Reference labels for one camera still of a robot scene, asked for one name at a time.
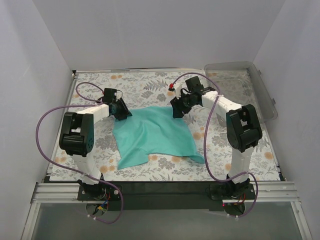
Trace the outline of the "teal t shirt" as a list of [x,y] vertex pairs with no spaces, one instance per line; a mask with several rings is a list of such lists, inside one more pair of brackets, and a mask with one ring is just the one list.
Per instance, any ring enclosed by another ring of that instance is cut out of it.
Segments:
[[131,113],[125,120],[115,120],[112,130],[120,154],[119,170],[145,164],[153,154],[205,163],[189,127],[183,119],[173,118],[171,107],[149,106]]

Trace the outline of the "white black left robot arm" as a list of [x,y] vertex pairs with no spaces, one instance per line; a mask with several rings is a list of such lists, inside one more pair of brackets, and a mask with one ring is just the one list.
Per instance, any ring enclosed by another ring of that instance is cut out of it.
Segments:
[[107,187],[99,182],[102,175],[93,157],[95,124],[110,116],[119,121],[132,116],[122,96],[118,96],[121,93],[114,88],[105,88],[97,105],[78,112],[67,111],[62,120],[59,147],[71,156],[77,169],[84,174],[77,182],[95,200],[103,199],[107,193]]

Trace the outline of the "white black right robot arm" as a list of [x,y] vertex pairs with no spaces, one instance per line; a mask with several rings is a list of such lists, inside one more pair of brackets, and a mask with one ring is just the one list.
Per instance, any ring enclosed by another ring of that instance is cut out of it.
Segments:
[[224,97],[216,83],[205,87],[200,76],[193,72],[185,81],[186,88],[176,81],[169,85],[168,90],[175,94],[170,101],[173,118],[182,118],[192,107],[201,106],[225,120],[226,136],[232,148],[231,168],[226,179],[214,178],[211,192],[219,197],[244,198],[251,188],[250,178],[254,176],[249,172],[251,157],[263,136],[257,111],[251,104],[241,105]]

